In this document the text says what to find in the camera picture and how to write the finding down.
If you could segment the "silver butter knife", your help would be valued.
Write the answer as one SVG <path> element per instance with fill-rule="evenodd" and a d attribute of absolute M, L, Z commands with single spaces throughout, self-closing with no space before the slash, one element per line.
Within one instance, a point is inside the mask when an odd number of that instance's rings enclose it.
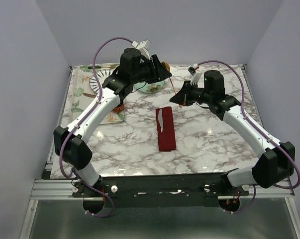
<path fill-rule="evenodd" d="M 161 132 L 163 132 L 164 131 L 164 122 L 163 122 L 162 109 L 159 109 L 159 111 L 158 111 L 158 123 L 159 123 Z"/>

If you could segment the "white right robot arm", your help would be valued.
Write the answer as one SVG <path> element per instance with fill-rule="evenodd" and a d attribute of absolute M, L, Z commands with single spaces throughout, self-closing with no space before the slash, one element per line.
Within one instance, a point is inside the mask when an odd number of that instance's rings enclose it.
<path fill-rule="evenodd" d="M 225 173 L 219 183 L 220 191 L 231 195 L 242 185 L 269 188 L 290 177 L 294 172 L 295 147 L 271 136 L 243 113 L 242 104 L 234 96 L 226 94 L 224 77 L 219 71 L 209 70 L 203 76 L 204 87 L 198 87 L 193 81 L 184 81 L 170 102 L 182 106 L 206 104 L 213 114 L 238 132 L 258 157 L 254 166 Z"/>

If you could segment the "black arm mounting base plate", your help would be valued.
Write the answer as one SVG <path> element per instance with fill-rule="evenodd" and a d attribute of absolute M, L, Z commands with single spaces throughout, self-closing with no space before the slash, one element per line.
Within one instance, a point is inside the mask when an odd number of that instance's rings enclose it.
<path fill-rule="evenodd" d="M 248 196 L 242 187 L 223 182 L 222 173 L 103 177 L 97 188 L 111 201 L 82 182 L 76 182 L 73 197 L 102 200 L 115 208 L 218 207 L 226 199 Z"/>

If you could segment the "dark red cloth napkin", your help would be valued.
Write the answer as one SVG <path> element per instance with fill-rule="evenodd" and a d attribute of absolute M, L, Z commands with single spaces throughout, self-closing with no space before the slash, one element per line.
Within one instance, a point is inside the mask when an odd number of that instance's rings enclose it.
<path fill-rule="evenodd" d="M 161 132 L 158 123 L 158 111 L 162 109 L 163 112 L 163 122 L 164 131 Z M 157 124 L 157 134 L 158 134 L 158 147 L 160 152 L 168 152 L 176 149 L 176 137 L 175 128 L 173 120 L 173 111 L 171 107 L 163 107 L 156 109 L 156 124 Z"/>

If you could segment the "gold spoon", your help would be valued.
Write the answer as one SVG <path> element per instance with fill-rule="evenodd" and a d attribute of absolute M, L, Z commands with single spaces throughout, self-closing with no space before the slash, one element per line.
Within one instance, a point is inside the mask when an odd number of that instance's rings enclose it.
<path fill-rule="evenodd" d="M 163 65 L 163 67 L 164 67 L 167 71 L 169 71 L 169 72 L 171 71 L 171 67 L 170 67 L 170 65 L 169 65 L 167 62 L 163 61 L 161 64 Z M 177 91 L 176 91 L 176 88 L 175 88 L 175 86 L 174 86 L 174 83 L 173 83 L 173 80 L 172 80 L 171 77 L 169 78 L 169 81 L 170 81 L 170 83 L 171 83 L 171 86 L 172 86 L 174 95 L 176 95 L 176 94 L 177 94 Z"/>

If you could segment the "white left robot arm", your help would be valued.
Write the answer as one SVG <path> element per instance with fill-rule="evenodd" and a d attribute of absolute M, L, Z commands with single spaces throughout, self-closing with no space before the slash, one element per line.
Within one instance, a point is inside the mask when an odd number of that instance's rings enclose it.
<path fill-rule="evenodd" d="M 119 65 L 103 81 L 96 98 L 65 128 L 55 128 L 55 153 L 60 162 L 70 164 L 73 173 L 85 182 L 84 191 L 89 196 L 97 196 L 101 190 L 100 175 L 91 164 L 93 153 L 87 145 L 95 129 L 133 91 L 135 84 L 154 84 L 171 75 L 169 68 L 160 62 L 157 55 L 147 58 L 136 48 L 126 48 Z"/>

